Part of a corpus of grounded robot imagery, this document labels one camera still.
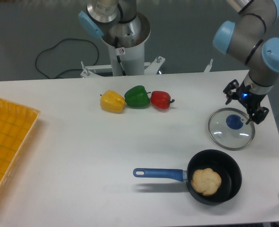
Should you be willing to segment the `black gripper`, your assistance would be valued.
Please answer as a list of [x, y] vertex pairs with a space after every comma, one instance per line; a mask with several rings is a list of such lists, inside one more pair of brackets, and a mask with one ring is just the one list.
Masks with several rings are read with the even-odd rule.
[[246, 108], [249, 119], [245, 123], [248, 125], [251, 121], [256, 124], [261, 123], [269, 113], [269, 109], [261, 107], [261, 101], [264, 95], [257, 95], [250, 92], [250, 85], [245, 86], [244, 82], [239, 83], [236, 79], [232, 80], [223, 90], [226, 96], [225, 104], [228, 105], [232, 100], [238, 100]]

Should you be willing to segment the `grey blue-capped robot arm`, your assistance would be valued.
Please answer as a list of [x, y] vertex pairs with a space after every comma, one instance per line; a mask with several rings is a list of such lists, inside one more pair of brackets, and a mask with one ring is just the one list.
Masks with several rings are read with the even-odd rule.
[[[279, 38], [262, 36], [279, 18], [279, 0], [231, 0], [241, 16], [238, 23], [224, 22], [213, 46], [249, 67], [243, 82], [230, 82], [224, 89], [227, 101], [237, 100], [246, 109], [249, 121], [261, 123], [268, 109], [261, 101], [279, 77]], [[156, 62], [145, 66], [144, 44], [151, 29], [147, 18], [137, 11], [134, 0], [91, 0], [78, 19], [82, 27], [108, 46], [114, 76], [156, 73]]]

